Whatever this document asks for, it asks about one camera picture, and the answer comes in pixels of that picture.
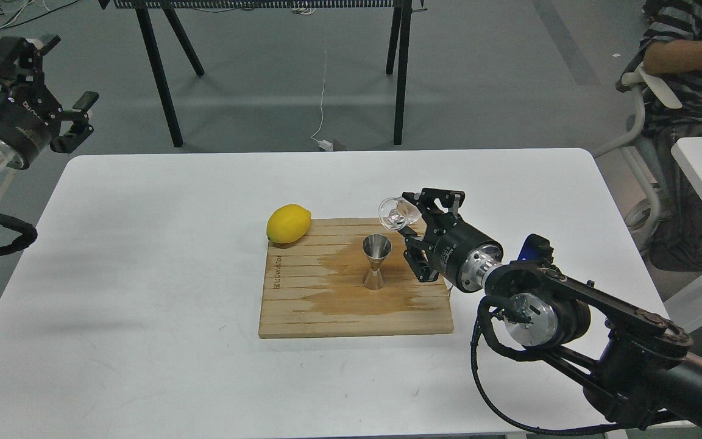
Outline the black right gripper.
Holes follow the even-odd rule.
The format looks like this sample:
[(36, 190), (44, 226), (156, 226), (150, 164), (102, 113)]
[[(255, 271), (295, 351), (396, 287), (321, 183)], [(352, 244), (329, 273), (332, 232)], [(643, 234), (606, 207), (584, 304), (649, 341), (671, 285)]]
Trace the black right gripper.
[(502, 260), (503, 248), (461, 217), (465, 192), (424, 187), (402, 197), (427, 225), (424, 237), (402, 236), (403, 256), (418, 281), (435, 282), (443, 275), (462, 292), (481, 290), (486, 272)]

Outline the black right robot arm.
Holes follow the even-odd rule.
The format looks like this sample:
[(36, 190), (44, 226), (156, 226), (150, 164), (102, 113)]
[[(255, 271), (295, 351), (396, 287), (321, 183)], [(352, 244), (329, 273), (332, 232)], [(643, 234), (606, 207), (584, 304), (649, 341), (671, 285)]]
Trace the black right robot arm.
[[(420, 282), (443, 277), (482, 292), (470, 339), (470, 372), (490, 411), (519, 430), (577, 436), (685, 421), (702, 428), (702, 357), (670, 319), (569, 277), (537, 234), (504, 261), (503, 247), (465, 222), (462, 191), (424, 187), (382, 202), (381, 224), (398, 232)], [(515, 362), (543, 362), (581, 387), (605, 422), (546, 430), (515, 421), (480, 380), (479, 347)]]

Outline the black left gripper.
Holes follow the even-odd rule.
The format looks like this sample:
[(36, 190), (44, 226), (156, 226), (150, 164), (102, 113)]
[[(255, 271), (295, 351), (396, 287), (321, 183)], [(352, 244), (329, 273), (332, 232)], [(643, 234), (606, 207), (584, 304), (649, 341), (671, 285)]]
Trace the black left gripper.
[[(94, 131), (89, 111), (97, 92), (84, 92), (64, 110), (45, 85), (43, 58), (59, 42), (57, 34), (0, 39), (0, 172), (27, 169), (48, 146), (73, 153)], [(66, 121), (71, 125), (60, 134)]]

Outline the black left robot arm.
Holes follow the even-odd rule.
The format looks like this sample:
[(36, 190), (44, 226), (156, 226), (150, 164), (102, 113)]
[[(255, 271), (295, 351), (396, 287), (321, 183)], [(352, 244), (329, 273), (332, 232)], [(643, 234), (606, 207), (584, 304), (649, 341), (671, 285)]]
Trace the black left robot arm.
[[(72, 108), (61, 105), (44, 82), (43, 58), (60, 42), (56, 34), (39, 38), (0, 38), (0, 175), (25, 170), (45, 150), (75, 152), (94, 128), (90, 108), (99, 95), (87, 91)], [(0, 227), (16, 232), (0, 246), (0, 256), (20, 252), (37, 239), (34, 225), (0, 213)]]

